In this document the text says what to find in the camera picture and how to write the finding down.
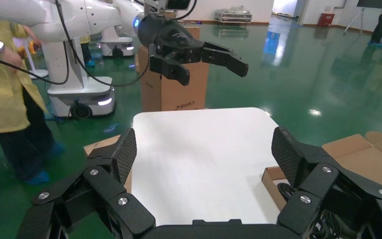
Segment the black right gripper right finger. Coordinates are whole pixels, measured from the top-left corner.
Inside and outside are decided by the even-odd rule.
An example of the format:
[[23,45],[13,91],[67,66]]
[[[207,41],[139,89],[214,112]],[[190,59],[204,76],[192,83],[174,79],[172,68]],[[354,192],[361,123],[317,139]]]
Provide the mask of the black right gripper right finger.
[[307,238],[325,211],[345,220],[360,239],[382,239],[382,185],[345,169],[318,146],[276,127],[272,155],[294,193],[277,224]]

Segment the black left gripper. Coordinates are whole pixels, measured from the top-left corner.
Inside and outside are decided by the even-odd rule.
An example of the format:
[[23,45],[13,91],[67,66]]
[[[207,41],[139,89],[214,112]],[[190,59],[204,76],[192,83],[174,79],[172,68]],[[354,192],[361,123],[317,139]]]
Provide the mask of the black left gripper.
[[182,64],[204,62],[227,68],[240,77],[249,65],[229,48],[193,37],[179,22],[156,13],[135,19],[135,33],[148,50],[149,70],[182,86],[190,82],[190,72]]

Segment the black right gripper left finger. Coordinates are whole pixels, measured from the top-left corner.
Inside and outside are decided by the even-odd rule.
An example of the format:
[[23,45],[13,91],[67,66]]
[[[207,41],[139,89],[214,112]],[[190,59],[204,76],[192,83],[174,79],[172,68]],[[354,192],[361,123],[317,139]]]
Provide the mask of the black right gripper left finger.
[[17,233],[19,239],[66,239],[90,214],[116,239],[139,239],[156,225],[154,216],[127,192],[126,182],[137,155],[135,131],[96,148],[82,168],[43,189],[32,199]]

